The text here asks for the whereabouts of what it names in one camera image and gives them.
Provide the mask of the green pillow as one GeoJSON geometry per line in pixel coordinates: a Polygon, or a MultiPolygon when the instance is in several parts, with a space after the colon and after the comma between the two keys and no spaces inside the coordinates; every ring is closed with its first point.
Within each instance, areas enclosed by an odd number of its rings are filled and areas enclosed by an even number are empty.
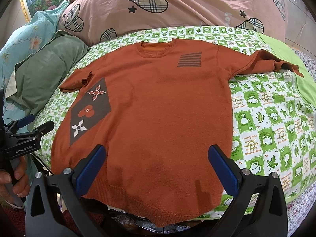
{"type": "Polygon", "coordinates": [[[7,102],[25,115],[37,115],[70,69],[88,52],[88,46],[66,31],[58,31],[36,53],[15,65],[5,91],[7,102]]]}

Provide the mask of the pink heart print duvet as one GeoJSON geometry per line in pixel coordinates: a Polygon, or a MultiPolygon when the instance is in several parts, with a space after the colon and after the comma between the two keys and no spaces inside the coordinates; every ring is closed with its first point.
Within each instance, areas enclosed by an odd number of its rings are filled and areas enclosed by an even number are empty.
{"type": "Polygon", "coordinates": [[[284,41],[284,0],[68,0],[59,28],[92,46],[143,29],[226,26],[284,41]]]}

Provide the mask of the green white patterned blanket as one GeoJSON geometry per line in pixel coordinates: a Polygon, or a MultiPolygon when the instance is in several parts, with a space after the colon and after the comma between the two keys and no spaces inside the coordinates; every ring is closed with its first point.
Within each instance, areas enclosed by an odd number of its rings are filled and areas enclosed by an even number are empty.
{"type": "MultiPolygon", "coordinates": [[[[174,39],[200,40],[252,55],[265,50],[276,58],[298,66],[265,73],[237,74],[229,80],[232,102],[231,157],[240,168],[260,176],[276,172],[281,177],[287,201],[295,199],[315,182],[315,98],[301,95],[299,86],[311,82],[300,59],[290,49],[273,51],[253,31],[225,27],[178,27],[139,31],[91,47],[72,68],[67,78],[100,57],[121,47],[139,42],[168,43],[174,39]]],[[[42,140],[40,157],[51,167],[51,148],[57,130],[77,97],[63,93],[60,87],[49,99],[35,121],[47,120],[55,128],[42,140]]],[[[223,190],[220,204],[196,218],[218,217],[232,196],[223,190]]]]}

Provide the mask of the light blue floral pillow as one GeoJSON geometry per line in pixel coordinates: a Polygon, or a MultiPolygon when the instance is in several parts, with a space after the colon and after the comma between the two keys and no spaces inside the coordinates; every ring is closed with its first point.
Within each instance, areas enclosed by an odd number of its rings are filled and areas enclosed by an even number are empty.
{"type": "Polygon", "coordinates": [[[55,9],[36,12],[29,23],[11,34],[1,49],[1,89],[12,90],[9,81],[15,65],[36,53],[52,39],[68,5],[69,1],[64,0],[55,9]]]}

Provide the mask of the orange knit sweater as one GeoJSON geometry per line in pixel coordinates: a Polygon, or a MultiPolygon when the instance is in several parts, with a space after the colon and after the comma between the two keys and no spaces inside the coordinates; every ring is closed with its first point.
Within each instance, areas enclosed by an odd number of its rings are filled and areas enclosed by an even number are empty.
{"type": "Polygon", "coordinates": [[[281,69],[298,72],[265,50],[246,55],[200,40],[121,47],[61,84],[78,94],[55,135],[51,170],[75,167],[100,144],[107,158],[87,198],[157,226],[196,218],[223,193],[208,148],[231,154],[229,80],[281,69]]]}

